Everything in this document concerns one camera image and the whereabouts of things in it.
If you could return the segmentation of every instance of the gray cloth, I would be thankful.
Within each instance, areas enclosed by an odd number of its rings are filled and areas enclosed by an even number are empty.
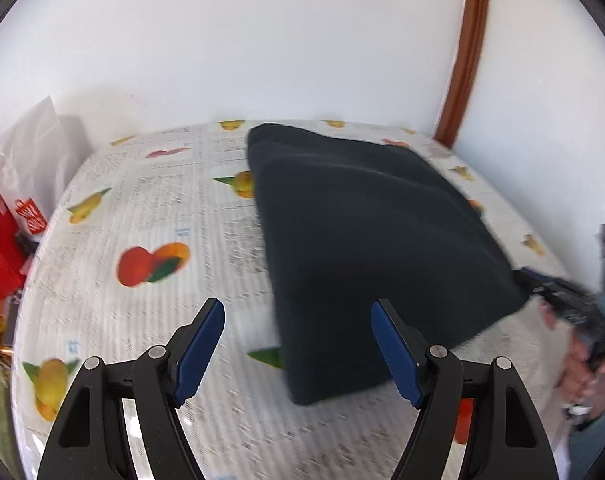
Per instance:
[[[582,431],[569,434],[569,480],[583,480],[605,446],[605,412]]]

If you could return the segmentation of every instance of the orange fruit print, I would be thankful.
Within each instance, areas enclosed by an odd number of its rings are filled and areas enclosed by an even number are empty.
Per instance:
[[[153,259],[154,268],[162,264],[168,258],[180,258],[180,263],[176,267],[176,270],[178,270],[184,267],[189,259],[189,247],[180,242],[166,244],[156,249],[153,254],[151,254],[151,258]]]
[[[184,267],[189,256],[189,247],[180,242],[163,245],[153,254],[144,247],[131,247],[120,256],[116,275],[124,286],[159,282]]]

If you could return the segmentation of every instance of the dark green towel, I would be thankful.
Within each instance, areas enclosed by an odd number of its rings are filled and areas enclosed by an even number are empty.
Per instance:
[[[414,152],[280,124],[248,144],[295,403],[390,377],[369,326],[378,298],[449,348],[524,304],[477,213]]]

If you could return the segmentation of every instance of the human hand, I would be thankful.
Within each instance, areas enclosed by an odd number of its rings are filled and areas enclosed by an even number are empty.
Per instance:
[[[560,396],[566,402],[582,403],[591,399],[589,418],[597,418],[605,411],[605,361],[592,373],[586,365],[589,349],[580,340],[576,330],[571,335],[569,352],[565,357],[565,371],[558,385]]]

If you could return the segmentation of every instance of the white paper bag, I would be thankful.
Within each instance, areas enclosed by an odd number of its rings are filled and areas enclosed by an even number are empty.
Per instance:
[[[16,222],[40,241],[82,163],[47,97],[0,136],[0,194]]]

